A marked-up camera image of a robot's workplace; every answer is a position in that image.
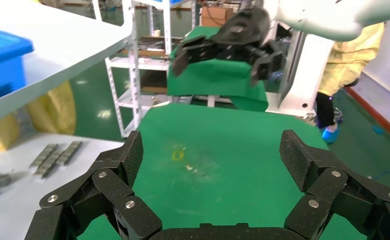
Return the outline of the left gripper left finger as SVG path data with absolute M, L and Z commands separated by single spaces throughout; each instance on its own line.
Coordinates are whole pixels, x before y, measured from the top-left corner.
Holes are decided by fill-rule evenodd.
M 41 198 L 25 239 L 75 240 L 102 215 L 123 240 L 152 238 L 162 221 L 132 189 L 143 154 L 139 131 L 101 152 L 84 174 Z

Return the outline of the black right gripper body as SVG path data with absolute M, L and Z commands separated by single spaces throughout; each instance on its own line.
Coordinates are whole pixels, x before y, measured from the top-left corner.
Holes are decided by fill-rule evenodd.
M 262 8 L 238 11 L 211 37 L 214 58 L 255 63 L 259 58 L 269 57 L 264 41 L 270 25 L 270 16 Z

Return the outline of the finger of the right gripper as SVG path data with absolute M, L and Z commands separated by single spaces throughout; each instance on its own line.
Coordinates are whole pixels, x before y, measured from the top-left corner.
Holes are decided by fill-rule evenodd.
M 266 43 L 261 47 L 249 45 L 251 65 L 251 85 L 267 81 L 274 72 L 281 69 L 284 55 L 278 43 Z
M 217 41 L 212 37 L 207 38 L 205 35 L 181 42 L 174 52 L 172 74 L 178 77 L 190 64 L 215 59 L 220 49 L 220 44 Z

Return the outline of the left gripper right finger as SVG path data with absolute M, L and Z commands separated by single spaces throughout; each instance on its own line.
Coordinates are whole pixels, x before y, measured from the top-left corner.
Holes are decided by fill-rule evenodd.
M 317 240 L 338 215 L 369 240 L 390 240 L 390 187 L 351 170 L 333 152 L 305 144 L 293 130 L 282 132 L 279 153 L 303 193 L 286 229 Z

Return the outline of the black gloved hand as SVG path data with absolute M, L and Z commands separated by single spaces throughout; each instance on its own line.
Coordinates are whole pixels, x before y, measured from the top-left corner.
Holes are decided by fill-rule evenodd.
M 317 125 L 320 129 L 335 124 L 334 105 L 332 97 L 318 92 L 316 99 Z

